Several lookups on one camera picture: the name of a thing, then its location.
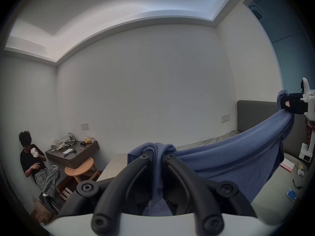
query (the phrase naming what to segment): black bolt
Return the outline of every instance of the black bolt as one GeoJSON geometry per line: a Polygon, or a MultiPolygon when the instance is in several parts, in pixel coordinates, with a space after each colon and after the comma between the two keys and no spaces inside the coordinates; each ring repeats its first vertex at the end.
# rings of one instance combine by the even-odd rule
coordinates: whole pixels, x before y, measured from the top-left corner
{"type": "Polygon", "coordinates": [[[149,159],[149,157],[147,155],[141,155],[140,158],[141,159],[149,159]]]}
{"type": "Polygon", "coordinates": [[[203,228],[207,233],[210,234],[220,233],[224,228],[223,219],[216,215],[206,218],[203,223],[203,228]]]}
{"type": "Polygon", "coordinates": [[[112,221],[103,215],[96,215],[92,220],[92,228],[101,233],[108,232],[112,228],[112,221]]]}
{"type": "Polygon", "coordinates": [[[230,184],[223,184],[221,186],[221,190],[225,193],[230,193],[231,191],[233,191],[233,186],[231,186],[230,184]]]}
{"type": "Polygon", "coordinates": [[[91,184],[87,183],[87,184],[82,186],[82,190],[85,192],[90,192],[93,190],[93,186],[91,184]]]}
{"type": "Polygon", "coordinates": [[[168,156],[166,156],[166,159],[173,159],[173,158],[175,158],[174,155],[168,155],[168,156]]]}

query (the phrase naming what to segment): round stool seat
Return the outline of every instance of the round stool seat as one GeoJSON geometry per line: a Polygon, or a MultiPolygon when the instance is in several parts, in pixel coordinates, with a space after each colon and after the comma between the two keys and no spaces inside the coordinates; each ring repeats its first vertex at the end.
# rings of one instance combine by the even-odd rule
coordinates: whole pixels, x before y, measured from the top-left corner
{"type": "Polygon", "coordinates": [[[89,169],[92,168],[93,164],[94,164],[93,158],[89,157],[84,163],[82,163],[76,169],[65,167],[65,173],[71,177],[80,176],[89,171],[89,169]]]}

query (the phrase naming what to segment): ceiling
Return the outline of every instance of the ceiling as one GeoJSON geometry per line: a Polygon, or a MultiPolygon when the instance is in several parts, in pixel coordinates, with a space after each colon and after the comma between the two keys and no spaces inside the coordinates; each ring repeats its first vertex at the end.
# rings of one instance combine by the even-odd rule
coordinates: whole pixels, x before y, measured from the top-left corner
{"type": "Polygon", "coordinates": [[[130,28],[194,20],[215,27],[228,1],[30,0],[18,15],[5,50],[57,63],[130,28]]]}

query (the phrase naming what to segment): black boot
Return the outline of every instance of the black boot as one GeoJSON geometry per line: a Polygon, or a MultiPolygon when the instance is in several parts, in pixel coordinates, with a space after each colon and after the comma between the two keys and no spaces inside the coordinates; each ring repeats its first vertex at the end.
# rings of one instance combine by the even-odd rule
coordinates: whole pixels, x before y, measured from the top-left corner
{"type": "Polygon", "coordinates": [[[44,203],[46,206],[47,210],[52,214],[52,215],[57,215],[57,211],[54,209],[53,205],[50,202],[49,196],[42,197],[41,201],[44,203]]]}
{"type": "Polygon", "coordinates": [[[63,207],[64,205],[64,202],[62,202],[58,197],[54,197],[52,199],[52,202],[54,202],[54,204],[56,205],[56,208],[60,211],[61,208],[63,207]]]}

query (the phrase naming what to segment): light switch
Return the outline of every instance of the light switch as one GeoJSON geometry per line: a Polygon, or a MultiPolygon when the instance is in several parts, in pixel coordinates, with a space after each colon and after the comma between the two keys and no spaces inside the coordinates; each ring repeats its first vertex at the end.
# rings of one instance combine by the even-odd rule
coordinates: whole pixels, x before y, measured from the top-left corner
{"type": "Polygon", "coordinates": [[[222,116],[221,117],[221,122],[225,122],[225,121],[228,121],[230,120],[230,115],[226,115],[226,116],[222,116]]]}
{"type": "Polygon", "coordinates": [[[87,124],[87,123],[81,124],[81,129],[82,130],[89,129],[89,124],[87,124]]]}

